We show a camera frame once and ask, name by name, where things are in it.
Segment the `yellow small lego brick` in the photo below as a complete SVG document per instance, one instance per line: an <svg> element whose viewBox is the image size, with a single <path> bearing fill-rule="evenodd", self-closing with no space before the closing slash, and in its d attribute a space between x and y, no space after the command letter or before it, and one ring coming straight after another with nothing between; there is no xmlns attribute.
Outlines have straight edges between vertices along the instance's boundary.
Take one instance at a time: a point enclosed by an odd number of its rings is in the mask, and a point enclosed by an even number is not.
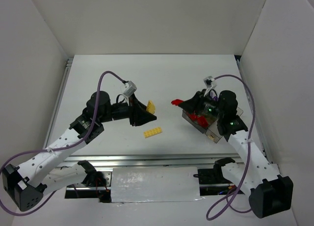
<svg viewBox="0 0 314 226"><path fill-rule="evenodd" d="M151 114L155 114L156 111L156 107L153 103L152 100L148 100L147 106L146 106L146 111L151 113Z"/></svg>

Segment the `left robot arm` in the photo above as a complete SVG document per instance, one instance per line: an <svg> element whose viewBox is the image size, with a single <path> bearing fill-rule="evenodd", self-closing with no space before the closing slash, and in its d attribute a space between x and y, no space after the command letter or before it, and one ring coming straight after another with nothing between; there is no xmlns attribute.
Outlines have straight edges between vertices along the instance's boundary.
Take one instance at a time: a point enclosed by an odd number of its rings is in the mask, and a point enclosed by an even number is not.
<svg viewBox="0 0 314 226"><path fill-rule="evenodd" d="M58 165L74 152L84 148L104 132L103 124L115 120L129 119L131 126L142 126L157 117L131 94L127 102L111 103L109 94L97 91L87 101L82 114L53 143L42 150L34 150L34 157L14 166L11 161L27 151L8 159L0 169L3 187L20 210L19 216L37 211L37 204L57 190L74 184L92 185L102 177L87 160L70 167Z"/></svg>

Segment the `foil covered panel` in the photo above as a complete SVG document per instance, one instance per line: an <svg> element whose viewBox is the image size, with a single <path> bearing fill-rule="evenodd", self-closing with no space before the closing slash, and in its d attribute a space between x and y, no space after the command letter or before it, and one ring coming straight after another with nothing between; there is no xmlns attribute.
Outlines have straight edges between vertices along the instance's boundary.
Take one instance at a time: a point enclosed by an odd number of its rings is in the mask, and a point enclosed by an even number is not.
<svg viewBox="0 0 314 226"><path fill-rule="evenodd" d="M111 201L182 202L201 199L196 167L115 168Z"/></svg>

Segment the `clear compartment container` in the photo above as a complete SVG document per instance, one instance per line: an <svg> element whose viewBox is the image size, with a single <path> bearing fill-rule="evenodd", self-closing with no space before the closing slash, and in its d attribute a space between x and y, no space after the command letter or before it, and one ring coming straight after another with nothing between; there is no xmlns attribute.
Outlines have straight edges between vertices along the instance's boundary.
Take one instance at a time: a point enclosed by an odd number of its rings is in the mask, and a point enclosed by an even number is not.
<svg viewBox="0 0 314 226"><path fill-rule="evenodd" d="M209 124L208 127L201 127L197 120L192 121L187 115L188 112L183 110L183 117L197 130L215 143L218 143L222 137L228 140L230 135L234 135L241 130L248 130L238 115L238 102L234 92L224 90L216 99L209 95L205 96L207 97L206 102L199 113L194 112L193 114L198 115L198 117L204 116Z"/></svg>

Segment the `yellow long lego plate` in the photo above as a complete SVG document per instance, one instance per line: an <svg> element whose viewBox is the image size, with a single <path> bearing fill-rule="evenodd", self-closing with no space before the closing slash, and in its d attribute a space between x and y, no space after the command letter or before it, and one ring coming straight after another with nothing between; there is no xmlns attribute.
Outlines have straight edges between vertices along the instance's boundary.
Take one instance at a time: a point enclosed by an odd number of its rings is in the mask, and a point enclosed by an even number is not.
<svg viewBox="0 0 314 226"><path fill-rule="evenodd" d="M154 135L161 134L161 133L162 133L162 129L161 127L158 126L158 127L155 127L155 128L152 128L143 132L143 135L144 135L144 138L149 138Z"/></svg>

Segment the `red flower lego piece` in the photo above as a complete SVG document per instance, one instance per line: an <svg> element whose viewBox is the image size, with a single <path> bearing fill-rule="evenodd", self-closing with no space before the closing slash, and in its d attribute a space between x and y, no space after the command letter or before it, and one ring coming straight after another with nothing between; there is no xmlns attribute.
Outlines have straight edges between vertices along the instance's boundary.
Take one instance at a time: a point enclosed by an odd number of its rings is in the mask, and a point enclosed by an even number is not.
<svg viewBox="0 0 314 226"><path fill-rule="evenodd" d="M196 121L198 119L198 115L195 115L195 114L187 114L188 117L192 120L192 121Z"/></svg>

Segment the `red studded lego brick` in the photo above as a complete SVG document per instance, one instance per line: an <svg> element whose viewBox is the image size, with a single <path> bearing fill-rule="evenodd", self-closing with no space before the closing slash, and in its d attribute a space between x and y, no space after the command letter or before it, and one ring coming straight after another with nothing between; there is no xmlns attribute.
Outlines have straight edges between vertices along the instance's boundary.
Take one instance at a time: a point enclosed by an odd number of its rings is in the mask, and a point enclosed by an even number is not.
<svg viewBox="0 0 314 226"><path fill-rule="evenodd" d="M171 101L172 105L178 106L179 104L181 104L183 102L183 100L180 99L175 99L173 101Z"/></svg>

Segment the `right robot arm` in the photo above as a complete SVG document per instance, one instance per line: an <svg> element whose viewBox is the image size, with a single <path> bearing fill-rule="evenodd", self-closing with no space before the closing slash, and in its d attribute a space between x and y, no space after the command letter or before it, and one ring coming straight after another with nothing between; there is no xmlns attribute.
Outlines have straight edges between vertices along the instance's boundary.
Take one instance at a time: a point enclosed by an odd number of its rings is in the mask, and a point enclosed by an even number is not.
<svg viewBox="0 0 314 226"><path fill-rule="evenodd" d="M216 162L219 174L233 183L248 197L249 205L258 218L274 215L291 208L293 182L281 176L251 139L251 130L237 114L236 94L222 91L211 98L198 91L189 100L178 104L184 112L196 119L202 116L216 118L219 134L235 149L244 162L239 166L231 158Z"/></svg>

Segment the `aluminium frame rail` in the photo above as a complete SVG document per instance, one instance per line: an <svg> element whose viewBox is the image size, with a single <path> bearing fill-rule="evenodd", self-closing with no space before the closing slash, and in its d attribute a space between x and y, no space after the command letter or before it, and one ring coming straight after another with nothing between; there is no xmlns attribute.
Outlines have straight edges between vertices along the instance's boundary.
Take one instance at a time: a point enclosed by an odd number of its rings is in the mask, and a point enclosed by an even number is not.
<svg viewBox="0 0 314 226"><path fill-rule="evenodd" d="M228 154L166 154L166 155L100 155L100 156L70 156L58 164L58 167L70 167L79 161L86 160L96 168L113 167L175 167L196 166L204 168L215 161L230 157L237 163L244 161L235 153Z"/></svg>

